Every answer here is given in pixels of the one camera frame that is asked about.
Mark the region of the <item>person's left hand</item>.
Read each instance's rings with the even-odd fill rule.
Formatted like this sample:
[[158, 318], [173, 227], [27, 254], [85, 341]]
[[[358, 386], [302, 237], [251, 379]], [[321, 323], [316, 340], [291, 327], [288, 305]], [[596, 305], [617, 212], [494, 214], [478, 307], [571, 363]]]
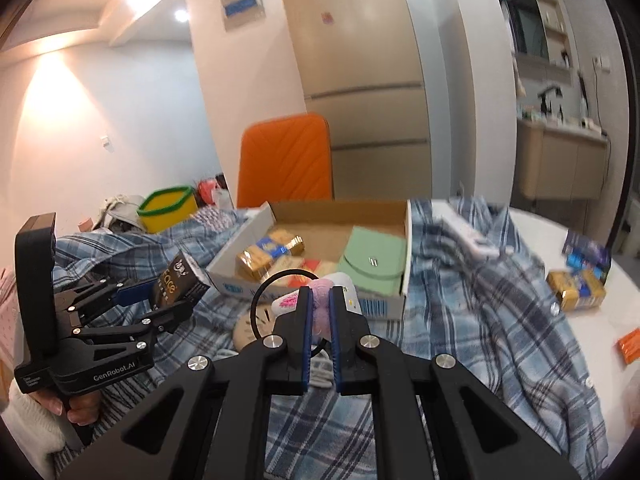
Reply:
[[32, 392], [29, 396], [53, 415], [65, 415], [69, 422], [78, 426], [92, 425], [99, 418], [102, 400], [102, 394], [99, 391], [83, 396], [72, 396], [67, 403], [46, 389]]

